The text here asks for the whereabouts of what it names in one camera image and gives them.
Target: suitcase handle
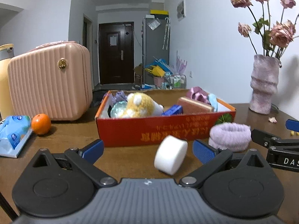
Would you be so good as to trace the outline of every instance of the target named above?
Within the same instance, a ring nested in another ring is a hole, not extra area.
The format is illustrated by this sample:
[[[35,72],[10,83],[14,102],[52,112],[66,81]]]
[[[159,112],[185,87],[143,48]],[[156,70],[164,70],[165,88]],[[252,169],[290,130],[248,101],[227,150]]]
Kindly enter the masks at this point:
[[[54,46],[54,45],[67,44],[67,43],[77,43],[77,42],[76,41],[56,41],[56,42],[50,42],[50,43],[39,45],[39,46],[35,47],[34,49],[32,49],[32,50],[30,50],[28,52],[35,51],[35,50],[38,50],[38,49],[43,49],[43,48]]]

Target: thermos lid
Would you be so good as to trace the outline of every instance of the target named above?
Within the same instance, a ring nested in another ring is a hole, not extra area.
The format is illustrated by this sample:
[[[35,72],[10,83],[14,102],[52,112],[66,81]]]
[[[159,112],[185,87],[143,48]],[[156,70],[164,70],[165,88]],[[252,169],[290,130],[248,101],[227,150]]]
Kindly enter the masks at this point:
[[[13,57],[13,44],[5,44],[0,46],[0,60],[10,59]]]

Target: orange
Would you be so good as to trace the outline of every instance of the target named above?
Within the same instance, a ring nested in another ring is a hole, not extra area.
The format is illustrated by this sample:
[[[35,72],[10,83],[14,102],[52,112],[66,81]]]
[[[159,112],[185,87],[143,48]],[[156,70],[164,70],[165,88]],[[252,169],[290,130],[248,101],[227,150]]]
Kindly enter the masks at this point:
[[[35,115],[31,121],[31,128],[37,135],[44,135],[51,129],[51,120],[46,114]]]

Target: suitcase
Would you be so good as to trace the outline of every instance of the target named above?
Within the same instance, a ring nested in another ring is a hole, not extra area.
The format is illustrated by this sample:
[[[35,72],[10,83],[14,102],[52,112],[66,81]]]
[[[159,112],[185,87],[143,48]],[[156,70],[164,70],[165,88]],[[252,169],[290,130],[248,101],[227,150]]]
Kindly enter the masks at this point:
[[[54,121],[73,121],[92,102],[89,51],[74,41],[41,45],[16,56],[7,72],[16,115],[45,113]]]

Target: refrigerator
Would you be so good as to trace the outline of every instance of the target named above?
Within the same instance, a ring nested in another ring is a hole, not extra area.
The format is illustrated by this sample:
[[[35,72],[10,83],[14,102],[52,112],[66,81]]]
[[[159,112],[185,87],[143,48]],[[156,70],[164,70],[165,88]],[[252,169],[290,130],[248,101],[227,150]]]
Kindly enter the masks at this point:
[[[165,42],[165,48],[163,47],[164,34],[166,27],[166,20],[159,19],[161,25],[152,30],[148,23],[151,23],[154,19],[144,18],[143,19],[143,33],[142,33],[142,44],[143,44],[143,68],[147,65],[152,64],[157,59],[164,59],[167,64],[169,64],[169,46],[166,50],[167,37]],[[143,83],[153,85],[153,76],[147,71],[143,71]]]

